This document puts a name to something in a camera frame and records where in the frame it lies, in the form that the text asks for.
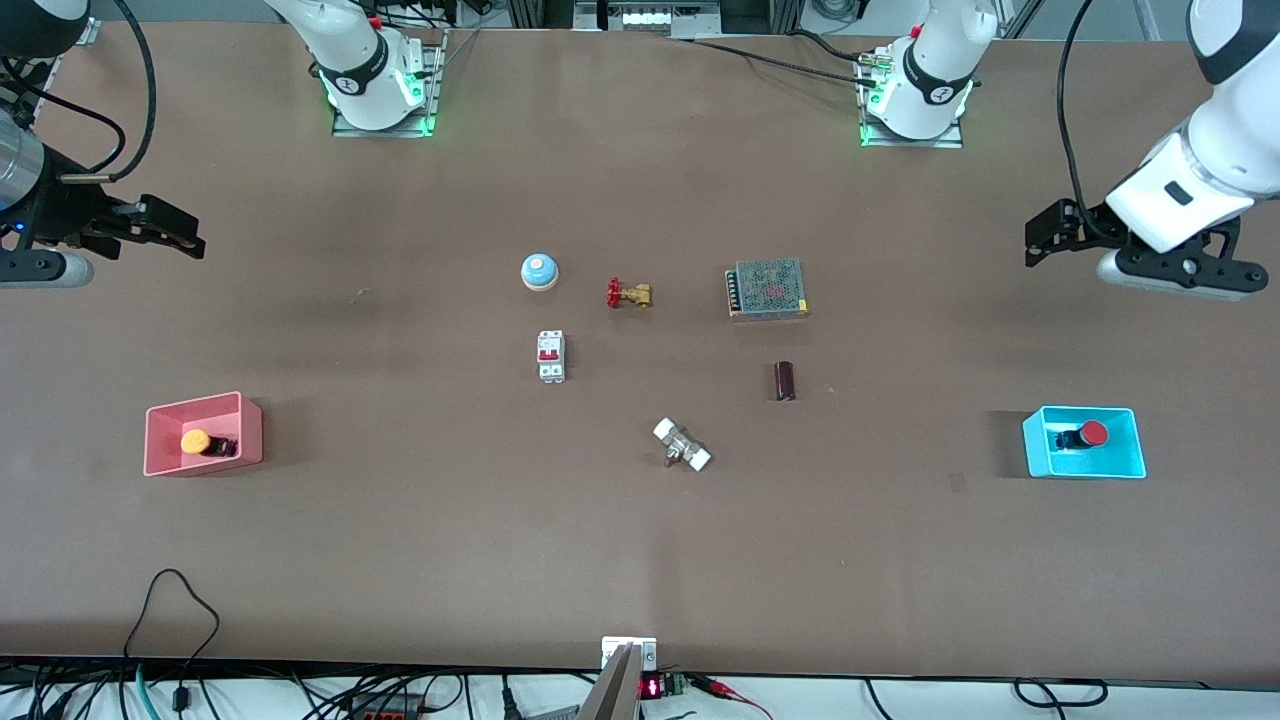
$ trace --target white robotic arm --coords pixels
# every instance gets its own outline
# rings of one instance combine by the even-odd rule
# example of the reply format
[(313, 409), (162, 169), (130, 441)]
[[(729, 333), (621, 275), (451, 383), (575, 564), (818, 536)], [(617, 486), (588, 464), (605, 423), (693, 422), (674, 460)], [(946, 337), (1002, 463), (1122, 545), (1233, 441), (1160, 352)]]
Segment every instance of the white robotic arm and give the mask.
[(910, 140), (938, 137), (973, 91), (973, 73), (998, 28), (993, 0), (931, 0), (916, 31), (877, 55), (891, 59), (867, 111)]
[[(353, 127), (388, 128), (426, 102), (421, 41), (374, 29), (364, 10), (347, 0), (266, 3), (306, 41), (329, 101)], [(59, 55), (76, 44), (87, 18), (88, 0), (3, 0), (0, 56)], [(143, 45), (137, 20), (127, 19)], [(150, 58), (145, 49), (143, 56)], [(195, 217), (151, 195), (131, 204), (102, 190), (102, 182), (136, 167), (145, 142), (125, 170), (95, 173), (45, 146), (17, 115), (0, 106), (0, 237), (18, 233), (12, 249), (0, 249), (0, 287), (79, 287), (92, 279), (93, 266), (83, 254), (36, 243), (65, 243), (114, 260), (122, 240), (154, 242), (204, 258)]]
[(360, 129), (384, 129), (426, 101), (422, 41), (374, 29), (348, 0), (264, 0), (316, 59), (329, 102)]
[(1240, 214), (1280, 195), (1280, 3), (1194, 0), (1187, 26), (1213, 96), (1103, 205), (1060, 200), (1032, 219), (1027, 266), (1062, 250), (1108, 247), (1098, 277), (1112, 284), (1221, 300), (1267, 286), (1265, 268), (1233, 254)]
[(1196, 0), (1188, 28), (1213, 96), (1107, 195), (1157, 252), (1280, 193), (1280, 3)]

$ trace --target white circuit breaker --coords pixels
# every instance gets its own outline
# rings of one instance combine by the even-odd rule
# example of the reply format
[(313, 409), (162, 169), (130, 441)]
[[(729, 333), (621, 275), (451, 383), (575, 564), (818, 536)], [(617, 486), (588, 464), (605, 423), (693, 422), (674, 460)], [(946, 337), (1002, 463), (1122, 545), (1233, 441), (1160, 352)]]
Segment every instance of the white circuit breaker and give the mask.
[(564, 382), (564, 331), (538, 333), (538, 377), (544, 383)]

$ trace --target black connector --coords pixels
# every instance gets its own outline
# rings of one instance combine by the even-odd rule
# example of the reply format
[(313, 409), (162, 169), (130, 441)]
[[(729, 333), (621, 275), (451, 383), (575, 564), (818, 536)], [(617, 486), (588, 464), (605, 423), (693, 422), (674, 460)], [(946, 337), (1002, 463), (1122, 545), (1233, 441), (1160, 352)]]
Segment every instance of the black connector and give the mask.
[(502, 720), (525, 720), (516, 707), (516, 696), (511, 692), (506, 675), (502, 676)]
[(703, 675), (701, 673), (685, 673), (685, 679), (689, 680), (690, 687), (703, 691), (709, 696), (716, 694), (716, 691), (712, 689), (712, 683), (714, 680), (707, 675)]
[(173, 711), (182, 712), (188, 707), (191, 707), (191, 691), (178, 685), (178, 688), (173, 691)]

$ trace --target capacitor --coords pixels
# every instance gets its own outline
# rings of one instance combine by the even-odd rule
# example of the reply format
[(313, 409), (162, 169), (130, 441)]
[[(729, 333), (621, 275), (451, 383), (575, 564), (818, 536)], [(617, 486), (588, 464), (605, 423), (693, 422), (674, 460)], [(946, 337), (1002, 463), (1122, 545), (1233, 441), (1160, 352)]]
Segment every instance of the capacitor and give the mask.
[(1111, 433), (1097, 420), (1087, 420), (1076, 430), (1062, 430), (1057, 434), (1059, 450), (1088, 450), (1107, 443)]
[(773, 364), (773, 387), (778, 401), (787, 402), (796, 398), (796, 377), (791, 363), (783, 360)]
[(182, 451), (187, 455), (232, 457), (236, 455), (237, 445), (230, 438), (214, 437), (200, 428), (187, 430), (182, 436)]

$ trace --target pink bin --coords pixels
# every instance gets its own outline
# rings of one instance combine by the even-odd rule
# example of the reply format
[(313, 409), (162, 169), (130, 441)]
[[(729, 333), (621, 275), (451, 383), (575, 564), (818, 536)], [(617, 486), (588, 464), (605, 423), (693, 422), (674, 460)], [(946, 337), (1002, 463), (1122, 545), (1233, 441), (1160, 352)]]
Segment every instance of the pink bin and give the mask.
[[(205, 457), (182, 451), (182, 436), (200, 428), (237, 441), (232, 457)], [(262, 461), (262, 409), (238, 392), (159, 405), (147, 410), (142, 474), (193, 478)]]

